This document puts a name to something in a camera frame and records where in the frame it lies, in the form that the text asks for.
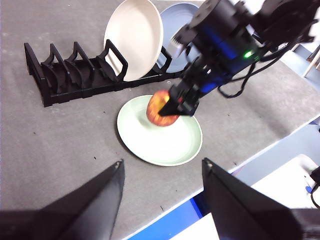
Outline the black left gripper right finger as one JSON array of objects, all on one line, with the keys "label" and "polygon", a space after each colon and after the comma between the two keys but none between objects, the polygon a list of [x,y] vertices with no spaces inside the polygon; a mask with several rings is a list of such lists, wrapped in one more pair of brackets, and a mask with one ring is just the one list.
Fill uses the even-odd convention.
[{"label": "black left gripper right finger", "polygon": [[318,240],[320,210],[288,208],[209,158],[201,163],[204,199],[221,240]]}]

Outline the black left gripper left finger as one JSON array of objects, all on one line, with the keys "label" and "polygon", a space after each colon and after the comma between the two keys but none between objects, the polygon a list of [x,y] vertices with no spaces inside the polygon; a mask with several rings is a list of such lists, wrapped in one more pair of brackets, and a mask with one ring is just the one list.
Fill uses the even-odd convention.
[{"label": "black left gripper left finger", "polygon": [[108,240],[122,201],[124,161],[41,209],[2,210],[2,240]]}]

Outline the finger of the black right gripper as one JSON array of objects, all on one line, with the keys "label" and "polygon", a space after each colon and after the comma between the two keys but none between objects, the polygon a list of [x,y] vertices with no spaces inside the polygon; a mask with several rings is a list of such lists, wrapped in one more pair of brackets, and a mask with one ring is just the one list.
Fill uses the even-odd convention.
[{"label": "finger of the black right gripper", "polygon": [[175,98],[169,97],[168,101],[159,110],[158,114],[161,117],[166,116],[180,116],[181,112],[178,110],[179,103]]}]

